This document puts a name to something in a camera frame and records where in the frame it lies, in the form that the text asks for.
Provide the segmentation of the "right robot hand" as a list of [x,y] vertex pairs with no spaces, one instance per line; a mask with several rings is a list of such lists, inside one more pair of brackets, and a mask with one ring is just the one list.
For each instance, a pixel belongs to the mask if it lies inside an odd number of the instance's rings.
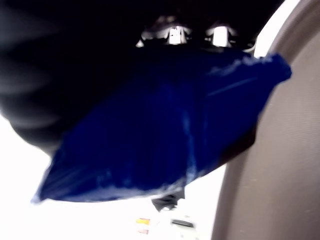
[[121,82],[136,45],[154,49],[165,29],[191,31],[203,45],[226,26],[247,49],[280,0],[3,0],[0,112],[28,144],[53,155],[62,135]]

